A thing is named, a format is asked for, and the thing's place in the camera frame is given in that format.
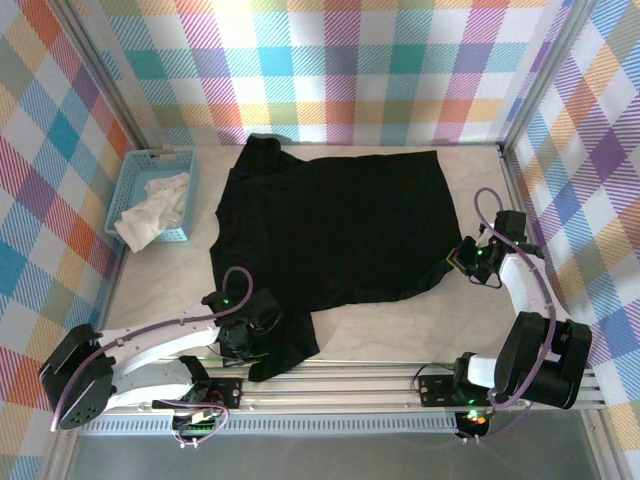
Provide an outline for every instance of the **plaid wallpaper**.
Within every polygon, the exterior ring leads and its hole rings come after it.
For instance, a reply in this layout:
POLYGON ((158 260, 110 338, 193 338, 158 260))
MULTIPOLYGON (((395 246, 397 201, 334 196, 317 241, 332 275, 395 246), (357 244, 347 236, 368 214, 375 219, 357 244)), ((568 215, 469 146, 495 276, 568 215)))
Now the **plaid wallpaper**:
POLYGON ((75 0, 151 143, 178 145, 494 142, 564 3, 75 0))
POLYGON ((0 12, 0 479, 30 480, 51 422, 38 369, 100 317, 121 253, 105 209, 130 146, 46 1, 0 12))
POLYGON ((640 0, 600 0, 517 148, 553 284, 640 479, 640 0))

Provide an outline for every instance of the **purple cable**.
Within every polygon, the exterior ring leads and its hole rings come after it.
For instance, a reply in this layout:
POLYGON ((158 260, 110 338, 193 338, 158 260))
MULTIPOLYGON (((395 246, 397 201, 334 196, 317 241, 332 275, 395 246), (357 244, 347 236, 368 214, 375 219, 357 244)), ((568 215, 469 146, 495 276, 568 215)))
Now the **purple cable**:
POLYGON ((540 271, 536 268, 536 266, 533 263, 533 261, 531 261, 531 259, 527 256, 527 254, 524 253, 522 251, 522 249, 520 247, 518 247, 514 242, 512 242, 510 239, 508 239, 507 237, 502 235, 500 232, 497 232, 491 226, 491 224, 487 221, 487 219, 484 218, 484 216, 482 215, 482 212, 480 211, 480 206, 478 204, 478 198, 480 197, 480 194, 482 194, 483 192, 491 193, 496 198, 496 200, 498 201, 499 208, 501 210, 503 208, 502 207, 502 200, 500 200, 500 196, 496 193, 496 191, 493 190, 492 188, 489 188, 489 187, 483 187, 483 188, 481 188, 480 190, 478 190, 476 192, 476 195, 475 195, 475 197, 473 199, 473 205, 474 205, 474 207, 476 209, 476 213, 478 214, 478 218, 480 219, 482 224, 486 228, 488 228, 491 233, 493 233, 493 235, 495 237, 499 238, 504 243, 509 245, 511 248, 513 248, 515 250, 515 252, 518 255, 520 255, 520 257, 522 257, 522 259, 527 264, 527 266, 531 269, 531 271, 533 272, 534 276, 536 277, 536 280, 540 284, 540 289, 542 290, 542 295, 544 296, 544 300, 547 303, 547 307, 549 309, 549 330, 547 332, 547 337, 545 338, 544 343, 542 344, 542 347, 540 348, 540 351, 538 352, 538 358, 536 359, 535 363, 533 364, 533 367, 531 368, 531 371, 527 375, 527 378, 525 378, 524 382, 522 382, 522 385, 520 385, 520 388, 518 388, 516 390, 516 392, 504 403, 497 403, 496 402, 495 395, 497 394, 497 392, 496 392, 495 388, 492 388, 491 390, 489 390, 489 401, 491 402, 491 405, 493 407, 495 407, 496 409, 500 409, 501 410, 501 409, 506 409, 506 408, 511 407, 518 400, 520 400, 522 395, 524 395, 524 393, 527 391, 527 389, 529 388, 529 386, 533 382, 533 379, 536 377, 536 375, 540 371, 540 368, 542 367, 542 362, 544 362, 545 357, 547 356, 547 354, 551 350, 551 342, 553 341, 553 335, 555 334, 555 331, 556 331, 556 309, 553 306, 553 298, 551 297, 551 292, 549 292, 549 289, 547 288, 547 284, 544 281, 544 277, 542 276, 540 271))
POLYGON ((222 420, 222 422, 220 423, 220 425, 218 425, 211 433, 205 435, 204 437, 198 439, 198 440, 193 440, 192 442, 188 442, 187 440, 184 439, 184 437, 182 436, 182 432, 184 431, 184 429, 186 427, 180 427, 178 429, 178 435, 176 435, 176 439, 182 444, 182 445, 188 445, 188 446, 194 446, 197 447, 198 445, 200 445, 201 443, 206 442, 207 440, 209 440, 211 437, 213 437, 215 434, 217 434, 220 430, 222 430, 224 428, 224 426, 227 424, 227 422, 229 421, 229 409, 227 407, 225 407, 224 405, 218 405, 215 403, 189 403, 189 402, 181 402, 180 400, 160 400, 162 403, 166 403, 167 405, 173 405, 175 407, 187 407, 187 408, 217 408, 219 410, 222 410, 224 412, 224 420, 222 420))
POLYGON ((168 326, 171 326, 171 325, 180 325, 180 324, 187 324, 187 323, 204 322, 206 320, 212 320, 214 318, 225 317, 227 315, 231 315, 232 313, 237 312, 242 307, 244 307, 246 305, 246 303, 249 301, 249 299, 251 298, 251 295, 253 294, 253 278, 251 277, 251 274, 249 273, 249 271, 247 269, 245 269, 243 267, 231 267, 229 270, 227 270, 227 273, 225 273, 224 279, 222 280, 222 290, 223 291, 226 290, 226 288, 227 288, 227 280, 229 279, 229 275, 231 275, 231 273, 233 273, 233 272, 241 272, 242 274, 244 274, 244 276, 247 277, 247 281, 249 283, 249 286, 247 288, 247 293, 245 294, 245 296, 242 299, 242 301, 240 301, 240 303, 238 303, 238 305, 236 305, 235 307, 231 307, 229 310, 225 310, 224 312, 214 313, 214 314, 211 314, 211 315, 205 315, 203 317, 190 317, 190 318, 184 318, 184 319, 173 318, 171 320, 165 320, 164 322, 155 323, 153 325, 148 325, 146 327, 141 328, 140 330, 136 330, 135 332, 128 333, 127 335, 124 335, 120 339, 116 339, 116 340, 114 340, 112 342, 107 343, 105 346, 100 347, 98 350, 96 350, 91 355, 89 355, 78 366, 78 368, 76 368, 76 370, 71 375, 71 378, 69 378, 69 381, 67 382, 67 384, 65 385, 64 389, 62 390, 62 393, 60 394, 60 398, 58 400, 58 404, 56 405, 56 408, 55 408, 55 410, 53 412, 53 420, 51 421, 50 430, 52 432, 55 432, 58 429, 58 425, 60 424, 60 418, 62 417, 62 412, 64 410, 67 398, 69 397, 71 389, 73 388, 75 383, 78 381, 78 378, 80 377, 80 374, 85 370, 85 368, 87 368, 87 366, 91 362, 93 362, 100 355, 102 355, 103 353, 107 352, 108 350, 111 350, 112 348, 117 347, 118 346, 118 340, 122 340, 123 342, 128 342, 129 340, 131 340, 133 338, 136 338, 136 337, 138 337, 140 335, 143 335, 145 333, 148 333, 148 332, 152 332, 152 331, 157 330, 159 328, 168 327, 168 326))

